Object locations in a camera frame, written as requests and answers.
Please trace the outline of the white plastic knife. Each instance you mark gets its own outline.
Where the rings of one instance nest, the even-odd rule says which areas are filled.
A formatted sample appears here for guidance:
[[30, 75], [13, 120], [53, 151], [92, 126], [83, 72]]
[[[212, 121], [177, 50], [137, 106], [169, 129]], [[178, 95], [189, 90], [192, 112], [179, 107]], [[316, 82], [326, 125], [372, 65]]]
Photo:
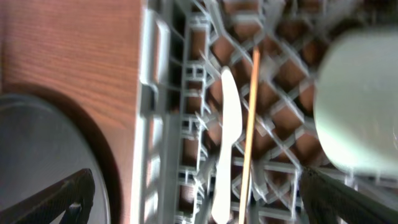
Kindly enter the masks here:
[[231, 154], [233, 144], [241, 136], [243, 118], [238, 89], [229, 67], [221, 70], [221, 84], [223, 121], [211, 216], [217, 224], [227, 224], [231, 212]]

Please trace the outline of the mint green bowl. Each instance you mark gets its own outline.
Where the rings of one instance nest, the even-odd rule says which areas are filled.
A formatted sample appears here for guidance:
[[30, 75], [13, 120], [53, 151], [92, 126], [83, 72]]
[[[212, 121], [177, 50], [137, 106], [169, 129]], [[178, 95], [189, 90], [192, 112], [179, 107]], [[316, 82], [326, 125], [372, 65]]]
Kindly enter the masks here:
[[313, 112], [336, 168], [397, 177], [397, 28], [339, 36], [320, 65]]

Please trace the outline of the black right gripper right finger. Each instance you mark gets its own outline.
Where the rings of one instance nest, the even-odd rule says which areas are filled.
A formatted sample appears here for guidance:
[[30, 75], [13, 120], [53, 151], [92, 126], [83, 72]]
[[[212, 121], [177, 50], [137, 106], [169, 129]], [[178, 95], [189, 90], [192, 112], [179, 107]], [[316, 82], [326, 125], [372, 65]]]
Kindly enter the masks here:
[[299, 191], [310, 224], [397, 223], [397, 211], [314, 169], [303, 169]]

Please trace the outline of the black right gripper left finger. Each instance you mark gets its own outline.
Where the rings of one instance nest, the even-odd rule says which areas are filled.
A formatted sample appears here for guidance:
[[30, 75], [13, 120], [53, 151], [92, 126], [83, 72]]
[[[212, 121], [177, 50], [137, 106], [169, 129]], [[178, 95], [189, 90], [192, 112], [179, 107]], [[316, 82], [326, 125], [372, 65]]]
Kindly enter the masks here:
[[95, 196], [90, 169], [82, 169], [1, 211], [1, 223], [87, 223]]

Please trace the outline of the wooden chopstick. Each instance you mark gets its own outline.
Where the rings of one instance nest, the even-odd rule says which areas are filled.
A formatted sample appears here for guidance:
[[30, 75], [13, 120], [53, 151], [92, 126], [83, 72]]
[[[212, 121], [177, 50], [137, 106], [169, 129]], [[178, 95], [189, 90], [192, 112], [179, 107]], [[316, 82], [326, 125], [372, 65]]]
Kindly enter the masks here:
[[259, 79], [259, 67], [261, 61], [261, 53], [258, 46], [255, 46], [253, 49], [252, 59], [253, 59], [253, 67], [252, 67], [251, 82], [249, 89], [249, 109], [248, 109], [248, 120], [246, 126], [246, 142], [245, 142], [243, 172], [241, 180], [241, 195], [239, 203], [239, 217], [238, 217], [239, 224], [245, 224], [249, 187], [251, 183], [250, 171], [251, 171], [252, 142], [254, 136], [255, 120], [256, 120], [257, 89], [258, 89], [258, 79]]

